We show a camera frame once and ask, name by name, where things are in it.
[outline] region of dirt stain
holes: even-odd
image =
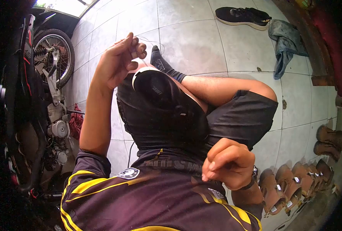
[[[286,107],[287,107],[287,103],[286,103],[285,99],[283,99],[283,110],[285,110]]]

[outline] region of sock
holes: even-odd
[[[158,46],[154,46],[152,49],[152,55],[150,57],[150,64],[155,66],[158,70],[162,71],[163,73],[171,76],[173,79],[181,83],[183,78],[186,76],[185,74],[175,71],[168,62],[166,62],[158,49]]]

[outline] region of hand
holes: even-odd
[[[130,32],[126,38],[117,41],[104,51],[95,70],[93,80],[108,86],[117,87],[127,76],[129,71],[138,68],[135,58],[146,57],[146,45],[139,43],[139,39]]]
[[[255,156],[246,145],[222,138],[208,152],[202,167],[202,180],[219,180],[231,190],[252,180]]]

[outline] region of black shorts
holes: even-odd
[[[228,103],[209,110],[209,136],[203,141],[185,141],[177,132],[177,121],[168,112],[155,108],[132,88],[129,74],[117,88],[117,104],[126,132],[132,135],[139,152],[177,148],[204,161],[207,152],[225,137],[245,144],[249,150],[271,128],[278,103],[256,93],[238,90]]]

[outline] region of tire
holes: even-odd
[[[38,33],[35,38],[34,38],[34,41],[33,41],[33,46],[34,48],[38,45],[38,42],[44,38],[45,36],[47,35],[59,35],[60,37],[62,37],[66,42],[67,42],[67,45],[70,49],[70,55],[71,55],[71,58],[70,58],[70,66],[68,68],[68,70],[66,71],[66,74],[63,76],[63,78],[60,79],[59,82],[57,82],[57,88],[58,89],[62,89],[62,87],[64,87],[67,82],[70,80],[71,76],[72,76],[72,73],[73,73],[73,69],[74,69],[74,66],[75,66],[75,52],[74,52],[74,49],[73,49],[73,45],[72,45],[72,42],[71,42],[71,39],[61,30],[57,30],[57,29],[49,29],[49,30],[45,30],[45,31],[42,31],[40,33]]]

